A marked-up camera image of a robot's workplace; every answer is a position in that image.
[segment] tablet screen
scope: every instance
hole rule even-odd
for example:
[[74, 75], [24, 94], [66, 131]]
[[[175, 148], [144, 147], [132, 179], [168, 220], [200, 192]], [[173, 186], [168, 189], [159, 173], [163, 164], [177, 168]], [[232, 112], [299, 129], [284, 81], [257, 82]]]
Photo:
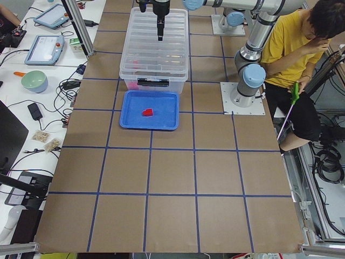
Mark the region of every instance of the tablet screen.
[[36, 44], [31, 52], [30, 61], [49, 61], [53, 57], [53, 50], [58, 41], [58, 37], [37, 38]]
[[36, 20], [45, 24], [55, 24], [58, 20], [64, 17], [65, 12], [63, 5], [56, 5], [51, 10], [36, 18]]

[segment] black monitor stand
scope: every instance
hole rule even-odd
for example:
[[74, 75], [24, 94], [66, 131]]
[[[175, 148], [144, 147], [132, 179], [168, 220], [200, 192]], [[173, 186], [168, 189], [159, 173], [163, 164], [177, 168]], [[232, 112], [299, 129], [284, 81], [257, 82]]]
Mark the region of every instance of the black monitor stand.
[[0, 182], [13, 187], [5, 200], [6, 205], [24, 205], [26, 208], [39, 209], [46, 199], [52, 177], [22, 171], [18, 180], [0, 175]]

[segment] grabber tool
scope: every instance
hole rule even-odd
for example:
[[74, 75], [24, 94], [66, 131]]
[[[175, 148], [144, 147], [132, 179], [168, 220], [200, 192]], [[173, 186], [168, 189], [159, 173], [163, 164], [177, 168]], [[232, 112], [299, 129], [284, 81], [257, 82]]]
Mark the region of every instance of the grabber tool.
[[280, 131], [279, 131], [279, 134], [277, 136], [277, 140], [280, 138], [282, 130], [285, 127], [285, 124], [286, 124], [286, 122], [287, 122], [287, 120], [288, 120], [288, 118], [290, 116], [290, 113], [292, 111], [293, 106], [295, 105], [296, 101], [300, 98], [300, 96], [298, 94], [298, 90], [299, 90], [298, 89], [298, 82], [295, 82], [293, 87], [292, 87], [292, 89], [291, 89], [291, 95], [292, 95], [292, 97], [291, 97], [291, 106], [290, 106], [290, 109], [289, 109], [288, 113], [285, 116], [285, 120], [284, 120], [284, 123], [282, 124], [282, 127], [281, 127]]

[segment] orange object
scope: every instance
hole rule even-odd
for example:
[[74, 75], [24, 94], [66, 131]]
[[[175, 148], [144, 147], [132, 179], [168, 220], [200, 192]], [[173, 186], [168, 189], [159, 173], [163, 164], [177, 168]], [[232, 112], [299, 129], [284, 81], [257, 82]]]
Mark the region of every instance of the orange object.
[[149, 116], [153, 116], [153, 110], [152, 108], [146, 109], [142, 112], [143, 116], [149, 117]]
[[16, 76], [19, 76], [19, 77], [23, 77], [23, 76], [25, 76], [26, 73], [16, 71], [16, 72], [13, 72], [13, 74], [15, 74]]

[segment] leg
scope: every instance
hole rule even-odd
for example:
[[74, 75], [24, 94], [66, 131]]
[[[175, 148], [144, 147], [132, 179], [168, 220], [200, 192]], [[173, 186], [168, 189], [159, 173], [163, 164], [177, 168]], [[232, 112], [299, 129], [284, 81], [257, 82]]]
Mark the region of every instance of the leg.
[[281, 91], [281, 87], [265, 83], [266, 86], [266, 100], [268, 104], [268, 109], [270, 110], [271, 119], [273, 121], [275, 111], [278, 105], [277, 94]]
[[289, 119], [294, 125], [294, 132], [289, 133], [280, 144], [284, 151], [301, 147], [310, 141], [318, 141], [321, 132], [321, 124], [312, 100], [306, 93], [300, 94], [300, 99], [294, 105]]
[[301, 147], [309, 141], [310, 140], [299, 138], [293, 132], [290, 132], [279, 146], [283, 151], [289, 151]]

